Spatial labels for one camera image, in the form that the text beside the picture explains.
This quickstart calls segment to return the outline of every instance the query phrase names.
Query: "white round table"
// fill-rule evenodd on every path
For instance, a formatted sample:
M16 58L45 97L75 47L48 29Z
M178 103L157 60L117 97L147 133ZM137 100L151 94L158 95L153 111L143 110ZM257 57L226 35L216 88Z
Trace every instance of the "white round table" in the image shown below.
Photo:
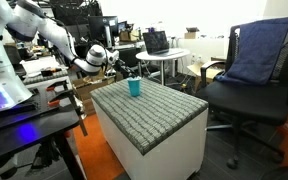
M161 61L160 65L160 71L161 71L161 84L165 85L165 70L164 70L164 62L167 60L176 60L178 58L184 57L188 54L190 54L190 51L187 49L181 49L182 52L169 55L169 56L158 56L158 55L150 55L147 53L147 51L140 52L136 54L136 58L140 60L146 60L146 61Z

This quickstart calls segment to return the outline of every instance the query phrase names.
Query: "blue cloth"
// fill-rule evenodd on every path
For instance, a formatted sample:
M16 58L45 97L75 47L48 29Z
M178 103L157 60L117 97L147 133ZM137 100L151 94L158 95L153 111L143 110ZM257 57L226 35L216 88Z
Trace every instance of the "blue cloth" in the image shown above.
M288 17L240 26L239 54L218 81L264 85L274 70L288 32Z

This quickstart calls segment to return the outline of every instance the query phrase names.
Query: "blue cup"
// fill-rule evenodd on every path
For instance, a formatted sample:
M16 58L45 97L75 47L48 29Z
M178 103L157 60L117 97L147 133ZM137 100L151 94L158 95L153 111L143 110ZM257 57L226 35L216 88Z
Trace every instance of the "blue cup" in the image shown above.
M141 94L141 78L127 78L127 82L131 96L139 96Z

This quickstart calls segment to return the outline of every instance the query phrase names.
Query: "black office chair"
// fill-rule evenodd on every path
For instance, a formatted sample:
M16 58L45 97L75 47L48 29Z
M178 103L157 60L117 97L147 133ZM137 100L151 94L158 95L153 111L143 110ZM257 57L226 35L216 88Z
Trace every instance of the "black office chair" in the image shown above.
M220 77L228 74L230 68L234 65L235 59L240 55L239 50L242 48L240 37L243 36L241 26L231 28L226 62L211 61L202 66L202 87L196 94L197 97L208 101L211 116L223 118L230 122L229 125L207 127L207 130L233 129L235 137L234 156L227 162L227 166L231 169L237 168L240 134L251 137L275 151L279 155L276 156L276 159L282 160L284 157L283 151L260 139L246 126L254 124L254 122L255 124L281 126L288 117L288 32L284 41L281 41L284 42L284 46L276 55L278 58L276 58L274 70L267 83L254 85L252 83L234 83L220 79ZM224 74L206 85L207 68L218 63L225 64Z
M6 54L13 65L16 75L18 75L21 79L24 75L26 75L26 71L22 64L20 64L22 58L17 50L16 46L12 45L4 45L4 49Z

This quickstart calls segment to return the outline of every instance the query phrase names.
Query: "desk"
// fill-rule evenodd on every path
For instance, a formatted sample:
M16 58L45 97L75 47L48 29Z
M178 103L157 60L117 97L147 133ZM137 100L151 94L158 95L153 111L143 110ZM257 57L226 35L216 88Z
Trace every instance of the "desk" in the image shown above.
M202 64L193 64L193 65L187 66L187 68L189 70L191 70L196 75L195 87L194 87L195 91L197 91L197 88L202 81L202 79L201 79L201 66L202 66ZM208 68L206 71L206 82L208 82L208 83L213 82L214 77L222 71L223 70L220 70L220 69Z
M45 86L38 89L45 91ZM68 98L60 101L60 108L38 118L21 121L0 129L0 159L54 138L57 147L74 179L84 179L64 132L79 125L79 117Z
M181 52L181 53L173 54L170 56L164 56L164 57L149 55L149 54L147 54L147 51L143 51L143 52L136 54L136 58L141 59L141 60L147 60L147 61L161 61L161 65L160 65L161 84L165 85L164 61L172 60L172 59L178 59L178 58L181 58L181 57L184 57L184 56L190 54L189 50L186 50L186 49L182 49L182 50L183 50L183 52Z

